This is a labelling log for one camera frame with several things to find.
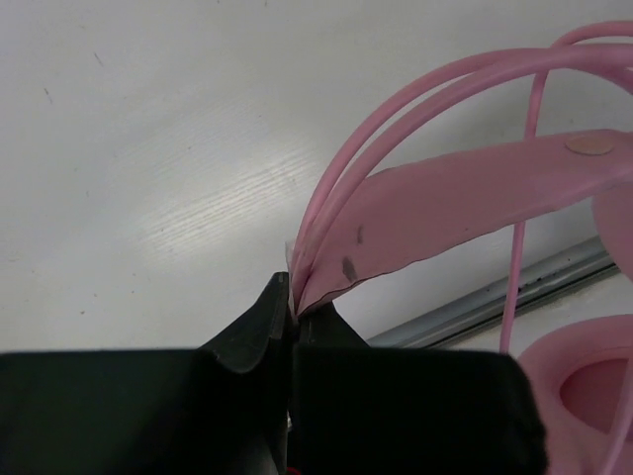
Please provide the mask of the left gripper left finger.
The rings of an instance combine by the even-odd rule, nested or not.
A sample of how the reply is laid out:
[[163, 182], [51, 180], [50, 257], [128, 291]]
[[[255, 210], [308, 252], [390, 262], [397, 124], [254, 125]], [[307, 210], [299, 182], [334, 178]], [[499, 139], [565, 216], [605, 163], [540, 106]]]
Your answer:
[[5, 352], [5, 474], [281, 474], [289, 277], [186, 349]]

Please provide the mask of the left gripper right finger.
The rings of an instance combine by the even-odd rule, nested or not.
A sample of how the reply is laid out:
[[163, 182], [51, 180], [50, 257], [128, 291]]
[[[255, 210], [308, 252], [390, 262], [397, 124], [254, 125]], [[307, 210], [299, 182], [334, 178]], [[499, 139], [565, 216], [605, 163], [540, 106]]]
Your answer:
[[300, 474], [543, 474], [546, 429], [517, 361], [490, 351], [373, 347], [332, 305], [293, 355]]

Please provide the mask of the pink headphones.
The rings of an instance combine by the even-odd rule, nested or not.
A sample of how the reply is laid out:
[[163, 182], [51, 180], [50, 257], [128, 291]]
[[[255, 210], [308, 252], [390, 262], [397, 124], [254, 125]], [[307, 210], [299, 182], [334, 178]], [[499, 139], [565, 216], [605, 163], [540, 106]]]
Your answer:
[[305, 314], [361, 283], [459, 244], [591, 199], [599, 237], [632, 270], [632, 137], [596, 130], [445, 154], [379, 170], [378, 164], [435, 116], [482, 91], [534, 76], [535, 123], [553, 69], [632, 86], [628, 44], [493, 51], [437, 69], [384, 103], [323, 175], [291, 260], [294, 308]]

